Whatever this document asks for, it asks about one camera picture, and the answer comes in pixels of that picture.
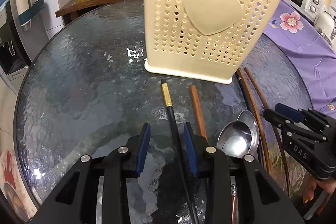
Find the small steel spoon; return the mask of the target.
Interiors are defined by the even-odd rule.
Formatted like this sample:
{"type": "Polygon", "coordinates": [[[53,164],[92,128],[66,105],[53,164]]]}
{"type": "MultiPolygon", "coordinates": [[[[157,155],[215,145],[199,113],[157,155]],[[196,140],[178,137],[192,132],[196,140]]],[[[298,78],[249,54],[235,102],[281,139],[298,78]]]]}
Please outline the small steel spoon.
{"type": "Polygon", "coordinates": [[[249,153],[255,155],[260,141],[259,128],[254,115],[248,111],[242,111],[238,116],[238,121],[244,122],[251,132],[251,144],[249,146],[249,153]]]}

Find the dark brown thin chopstick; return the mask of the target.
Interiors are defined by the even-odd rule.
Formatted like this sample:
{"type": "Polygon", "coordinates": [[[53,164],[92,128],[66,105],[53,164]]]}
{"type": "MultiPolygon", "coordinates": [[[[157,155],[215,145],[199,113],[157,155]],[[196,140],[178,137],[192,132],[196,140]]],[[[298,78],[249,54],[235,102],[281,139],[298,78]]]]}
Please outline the dark brown thin chopstick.
{"type": "MultiPolygon", "coordinates": [[[[258,97],[262,103],[263,110],[269,109],[268,103],[265,99],[265,96],[263,92],[261,91],[261,88],[259,87],[259,84],[257,83],[256,79],[252,75],[251,70],[248,67],[244,68],[244,71],[246,75],[249,77],[249,81],[254,87],[254,90],[258,94],[258,97]]],[[[270,165],[270,174],[275,177],[276,179],[280,180],[280,178],[284,178],[286,182],[286,193],[287,196],[290,197],[290,178],[289,178],[289,170],[288,165],[286,161],[285,152],[282,148],[282,142],[280,138],[280,134],[278,132],[278,128],[274,127],[270,123],[268,123],[264,118],[261,117],[261,114],[257,112],[258,120],[263,120],[266,128],[263,128],[260,130],[261,133],[261,140],[262,140],[262,148],[266,149],[264,152],[265,160],[267,166],[270,165]],[[272,149],[271,145],[267,142],[267,136],[270,136],[270,133],[272,132],[274,139],[277,143],[277,148],[274,145],[272,149]]]]}

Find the large steel spoon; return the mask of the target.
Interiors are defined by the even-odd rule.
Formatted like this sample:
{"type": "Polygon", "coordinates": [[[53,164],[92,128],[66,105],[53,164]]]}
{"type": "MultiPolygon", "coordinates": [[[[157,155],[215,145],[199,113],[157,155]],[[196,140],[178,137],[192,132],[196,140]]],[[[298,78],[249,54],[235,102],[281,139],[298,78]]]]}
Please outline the large steel spoon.
{"type": "Polygon", "coordinates": [[[227,156],[242,158],[249,152],[251,143],[252,135],[247,124],[233,121],[219,134],[217,148],[227,156]]]}

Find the black chopstick gold tip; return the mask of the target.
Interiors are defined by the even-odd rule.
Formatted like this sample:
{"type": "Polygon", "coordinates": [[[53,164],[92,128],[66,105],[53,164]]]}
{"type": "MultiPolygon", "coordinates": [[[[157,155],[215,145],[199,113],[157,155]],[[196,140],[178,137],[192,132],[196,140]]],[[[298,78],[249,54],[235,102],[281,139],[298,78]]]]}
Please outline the black chopstick gold tip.
{"type": "Polygon", "coordinates": [[[183,158],[183,149],[179,137],[178,126],[175,120],[173,103],[171,100],[169,87],[165,79],[161,79],[161,91],[166,106],[166,115],[171,128],[174,148],[177,154],[178,169],[182,179],[183,190],[185,191],[186,194],[187,206],[189,208],[190,217],[193,223],[199,223],[193,194],[190,192],[190,188],[188,186],[189,177],[185,166],[185,161],[183,158]]]}

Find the light brown wooden chopstick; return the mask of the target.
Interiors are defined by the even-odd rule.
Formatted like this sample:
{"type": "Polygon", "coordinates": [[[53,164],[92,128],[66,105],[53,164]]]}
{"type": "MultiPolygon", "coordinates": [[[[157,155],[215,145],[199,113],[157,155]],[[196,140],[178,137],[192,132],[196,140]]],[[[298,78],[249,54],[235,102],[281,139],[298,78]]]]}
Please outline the light brown wooden chopstick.
{"type": "Polygon", "coordinates": [[[202,137],[208,140],[207,133],[206,133],[206,127],[205,127],[205,121],[203,118],[203,113],[202,113],[202,108],[201,108],[201,103],[200,103],[198,91],[195,85],[190,85],[190,93],[191,93],[191,99],[193,102],[194,113],[195,113],[199,133],[202,137]]]}

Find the black chopstick gold band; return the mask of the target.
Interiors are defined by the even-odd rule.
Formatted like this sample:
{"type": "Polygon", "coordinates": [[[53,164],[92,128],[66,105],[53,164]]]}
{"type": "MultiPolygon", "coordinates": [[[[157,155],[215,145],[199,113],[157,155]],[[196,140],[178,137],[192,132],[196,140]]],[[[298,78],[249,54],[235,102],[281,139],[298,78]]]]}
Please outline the black chopstick gold band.
{"type": "Polygon", "coordinates": [[[238,78],[238,83],[239,83],[241,92],[245,100],[245,104],[247,106],[247,110],[243,110],[239,114],[238,120],[241,122],[244,122],[250,129],[252,140],[249,146],[249,153],[251,155],[257,156],[259,163],[264,165],[263,150],[262,150],[262,147],[259,145],[259,141],[260,141],[259,127],[257,125],[256,119],[253,113],[252,101],[248,94],[243,78],[241,76],[238,76],[237,78],[238,78]]]}

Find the purple floral cloth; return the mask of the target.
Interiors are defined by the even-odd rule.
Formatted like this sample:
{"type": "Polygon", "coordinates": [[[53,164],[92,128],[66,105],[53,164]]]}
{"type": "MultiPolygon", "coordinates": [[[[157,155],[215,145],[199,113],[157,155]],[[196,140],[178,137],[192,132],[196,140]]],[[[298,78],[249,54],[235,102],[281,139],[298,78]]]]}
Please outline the purple floral cloth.
{"type": "Polygon", "coordinates": [[[303,79],[315,110],[335,118],[335,51],[292,6],[281,1],[264,29],[303,79]]]}

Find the white electric kettle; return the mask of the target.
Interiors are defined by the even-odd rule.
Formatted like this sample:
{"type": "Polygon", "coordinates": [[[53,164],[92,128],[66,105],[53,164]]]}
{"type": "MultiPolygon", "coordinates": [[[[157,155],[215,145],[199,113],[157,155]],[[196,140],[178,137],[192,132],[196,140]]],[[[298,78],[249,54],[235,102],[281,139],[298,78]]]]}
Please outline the white electric kettle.
{"type": "Polygon", "coordinates": [[[314,28],[330,45],[335,42],[335,20],[327,11],[315,18],[314,28]]]}

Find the cream plastic utensil holder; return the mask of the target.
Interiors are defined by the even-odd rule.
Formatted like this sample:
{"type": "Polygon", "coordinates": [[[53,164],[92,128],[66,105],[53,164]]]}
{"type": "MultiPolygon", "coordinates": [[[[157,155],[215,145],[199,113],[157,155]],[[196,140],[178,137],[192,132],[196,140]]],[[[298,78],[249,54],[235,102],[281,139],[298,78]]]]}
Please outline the cream plastic utensil holder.
{"type": "Polygon", "coordinates": [[[230,84],[281,0],[144,0],[151,73],[230,84]]]}

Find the water dispenser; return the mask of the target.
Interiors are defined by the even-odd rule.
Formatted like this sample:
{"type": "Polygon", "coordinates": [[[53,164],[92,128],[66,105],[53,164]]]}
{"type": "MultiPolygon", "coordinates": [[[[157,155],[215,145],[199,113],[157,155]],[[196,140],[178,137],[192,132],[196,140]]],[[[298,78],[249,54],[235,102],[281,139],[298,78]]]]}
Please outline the water dispenser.
{"type": "Polygon", "coordinates": [[[15,25],[11,2],[7,0],[1,6],[1,69],[11,81],[23,76],[30,65],[15,25]]]}

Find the dark wooden counter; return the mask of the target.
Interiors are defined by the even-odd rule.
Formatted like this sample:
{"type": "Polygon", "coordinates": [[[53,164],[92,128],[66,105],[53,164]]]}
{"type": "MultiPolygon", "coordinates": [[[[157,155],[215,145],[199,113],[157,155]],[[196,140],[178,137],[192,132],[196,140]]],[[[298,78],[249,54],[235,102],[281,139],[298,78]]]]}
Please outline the dark wooden counter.
{"type": "Polygon", "coordinates": [[[57,18],[62,17],[64,24],[76,20],[88,11],[91,11],[99,6],[104,6],[110,3],[116,3],[124,0],[71,0],[64,6],[60,7],[55,12],[57,18]]]}

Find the paper cup holder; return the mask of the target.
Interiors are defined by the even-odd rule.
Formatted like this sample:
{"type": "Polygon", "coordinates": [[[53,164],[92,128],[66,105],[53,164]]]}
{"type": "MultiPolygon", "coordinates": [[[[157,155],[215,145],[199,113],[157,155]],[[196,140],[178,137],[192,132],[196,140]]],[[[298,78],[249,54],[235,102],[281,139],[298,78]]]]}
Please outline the paper cup holder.
{"type": "Polygon", "coordinates": [[[38,15],[45,6],[44,0],[15,0],[18,20],[24,30],[31,28],[31,20],[38,15]]]}

